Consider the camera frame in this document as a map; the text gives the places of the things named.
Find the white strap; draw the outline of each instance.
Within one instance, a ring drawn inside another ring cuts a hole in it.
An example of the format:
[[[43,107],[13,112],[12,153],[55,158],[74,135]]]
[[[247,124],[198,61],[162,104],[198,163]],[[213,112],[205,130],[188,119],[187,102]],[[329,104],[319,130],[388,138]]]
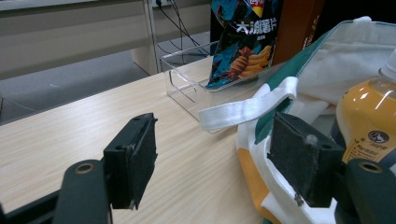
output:
[[[264,84],[253,98],[217,105],[198,112],[203,130],[217,130],[248,122],[265,115],[286,98],[297,96],[297,77],[286,77],[273,91]]]

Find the blue snack bag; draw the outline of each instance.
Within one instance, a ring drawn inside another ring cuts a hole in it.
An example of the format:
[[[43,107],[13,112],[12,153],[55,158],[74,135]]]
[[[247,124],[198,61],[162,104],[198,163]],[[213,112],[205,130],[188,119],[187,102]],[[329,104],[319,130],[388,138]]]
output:
[[[213,0],[224,27],[213,56],[208,89],[254,78],[271,65],[282,0]]]

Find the white tote bag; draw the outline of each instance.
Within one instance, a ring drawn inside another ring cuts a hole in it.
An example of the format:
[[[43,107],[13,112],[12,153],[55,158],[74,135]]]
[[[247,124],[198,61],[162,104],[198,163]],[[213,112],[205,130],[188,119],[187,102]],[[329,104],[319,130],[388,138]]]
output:
[[[266,158],[276,111],[328,129],[321,115],[335,112],[338,99],[350,87],[377,75],[396,48],[396,26],[368,17],[343,21],[286,62],[245,101],[199,112],[202,129],[238,125],[236,149],[257,210],[273,223],[335,223],[329,208],[298,204],[295,191]]]

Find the clear plastic container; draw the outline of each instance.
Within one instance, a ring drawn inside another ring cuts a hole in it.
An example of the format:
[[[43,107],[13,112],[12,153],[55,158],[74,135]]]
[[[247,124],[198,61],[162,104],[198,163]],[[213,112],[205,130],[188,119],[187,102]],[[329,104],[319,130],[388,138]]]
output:
[[[251,80],[235,81],[222,89],[208,90],[205,85],[212,66],[211,52],[217,44],[213,42],[161,57],[167,94],[197,120],[198,111],[202,109],[252,97],[281,66],[264,69]]]

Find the yellow bottle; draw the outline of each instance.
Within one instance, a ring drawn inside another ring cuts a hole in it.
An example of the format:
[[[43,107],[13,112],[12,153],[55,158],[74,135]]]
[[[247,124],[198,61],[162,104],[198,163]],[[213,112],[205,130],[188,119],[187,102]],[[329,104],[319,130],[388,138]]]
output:
[[[343,162],[362,158],[388,167],[396,163],[396,50],[379,69],[379,77],[344,94],[337,105],[336,125],[346,146]],[[332,137],[340,143],[336,129]]]

